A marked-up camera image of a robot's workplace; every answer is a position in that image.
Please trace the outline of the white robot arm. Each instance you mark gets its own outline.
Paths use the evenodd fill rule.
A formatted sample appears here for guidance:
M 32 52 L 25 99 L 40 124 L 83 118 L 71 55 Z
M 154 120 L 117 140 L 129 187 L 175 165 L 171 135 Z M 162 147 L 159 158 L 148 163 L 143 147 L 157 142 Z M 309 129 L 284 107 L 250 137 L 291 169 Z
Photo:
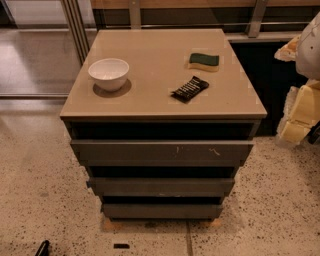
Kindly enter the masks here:
M 320 121 L 320 13 L 274 57 L 294 61 L 297 73 L 308 79 L 300 88 L 290 88 L 277 128 L 279 145 L 296 146 Z

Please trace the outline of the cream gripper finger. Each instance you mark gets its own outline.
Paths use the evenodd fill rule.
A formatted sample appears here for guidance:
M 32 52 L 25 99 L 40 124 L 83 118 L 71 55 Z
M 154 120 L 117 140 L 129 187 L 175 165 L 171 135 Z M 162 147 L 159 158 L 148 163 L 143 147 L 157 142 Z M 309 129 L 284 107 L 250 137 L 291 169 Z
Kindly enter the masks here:
M 279 125 L 279 139 L 293 145 L 299 145 L 309 132 L 308 127 L 289 121 L 281 122 Z

